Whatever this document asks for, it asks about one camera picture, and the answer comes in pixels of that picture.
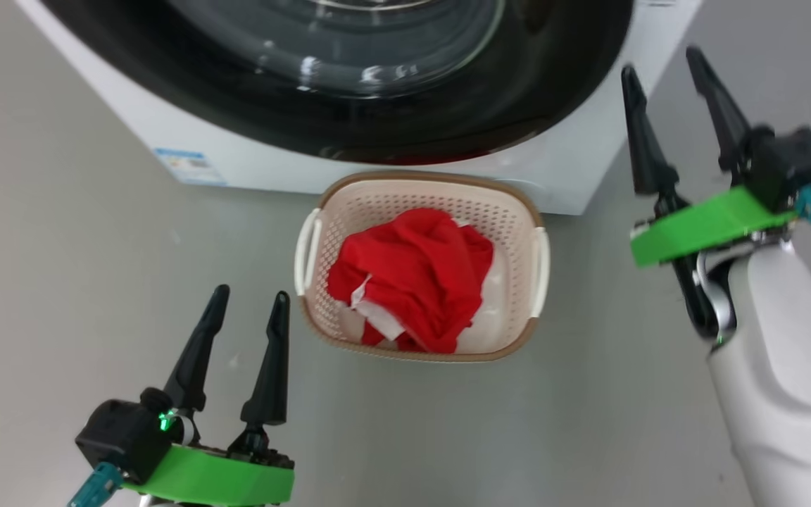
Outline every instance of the plastic basket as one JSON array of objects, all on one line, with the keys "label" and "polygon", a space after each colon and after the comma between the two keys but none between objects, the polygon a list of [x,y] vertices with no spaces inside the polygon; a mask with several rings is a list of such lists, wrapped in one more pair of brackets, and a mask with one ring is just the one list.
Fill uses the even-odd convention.
[{"label": "plastic basket", "polygon": [[[482,350],[443,354],[402,352],[392,343],[364,346],[359,341],[360,327],[349,322],[353,312],[327,294],[329,267],[349,234],[389,222],[414,208],[446,211],[474,225],[496,247],[487,276],[496,283],[489,286],[485,282],[482,311],[466,330],[470,339],[465,343],[482,344]],[[540,214],[514,187],[447,174],[363,173],[331,186],[306,218],[296,244],[294,278],[307,320],[334,346],[414,361],[493,361],[520,349],[534,331],[549,285],[550,244]]]}]

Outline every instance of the gray floor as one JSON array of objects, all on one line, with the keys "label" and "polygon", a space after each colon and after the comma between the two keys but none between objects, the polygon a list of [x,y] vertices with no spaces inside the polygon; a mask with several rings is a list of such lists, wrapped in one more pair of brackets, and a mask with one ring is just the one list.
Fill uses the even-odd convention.
[{"label": "gray floor", "polygon": [[[753,119],[811,123],[811,2],[707,0],[690,39]],[[721,189],[680,55],[650,109],[686,195]],[[502,362],[355,356],[295,318],[289,424],[271,432],[297,461],[291,505],[750,505],[672,273],[631,265],[650,203],[627,165],[582,218],[547,218],[543,323]],[[229,443],[313,204],[177,184],[0,1],[0,505],[65,504],[89,472],[72,439],[90,410],[161,385],[221,282],[199,421],[205,443]],[[811,231],[797,242],[811,265]]]}]

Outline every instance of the green plastic part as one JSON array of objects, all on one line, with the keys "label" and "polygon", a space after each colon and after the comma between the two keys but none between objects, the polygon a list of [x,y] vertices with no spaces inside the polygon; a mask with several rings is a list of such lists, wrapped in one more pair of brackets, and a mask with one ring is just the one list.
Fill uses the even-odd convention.
[{"label": "green plastic part", "polygon": [[631,252],[640,267],[666,263],[757,231],[785,225],[797,216],[795,211],[772,214],[745,187],[733,187],[657,220],[631,238]]},{"label": "green plastic part", "polygon": [[214,456],[200,449],[172,446],[146,484],[122,487],[175,503],[241,507],[289,501],[293,471]]}]

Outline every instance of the energy label sticker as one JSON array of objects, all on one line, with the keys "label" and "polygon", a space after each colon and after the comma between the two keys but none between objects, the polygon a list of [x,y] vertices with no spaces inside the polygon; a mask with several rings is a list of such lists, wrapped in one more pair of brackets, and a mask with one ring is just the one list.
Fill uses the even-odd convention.
[{"label": "energy label sticker", "polygon": [[226,185],[221,173],[212,166],[206,155],[198,151],[167,150],[155,148],[155,156],[171,174],[182,183],[194,185]]}]

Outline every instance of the red cloth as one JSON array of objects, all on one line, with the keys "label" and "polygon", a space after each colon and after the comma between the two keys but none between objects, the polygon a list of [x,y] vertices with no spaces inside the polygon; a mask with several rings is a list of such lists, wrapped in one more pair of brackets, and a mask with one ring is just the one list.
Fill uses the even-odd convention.
[{"label": "red cloth", "polygon": [[[364,299],[405,328],[396,340],[400,350],[453,353],[482,304],[480,289],[492,263],[493,244],[475,228],[459,227],[438,209],[412,209],[347,237],[328,272],[327,292],[348,306],[370,274]],[[366,324],[363,343],[381,339]]]}]

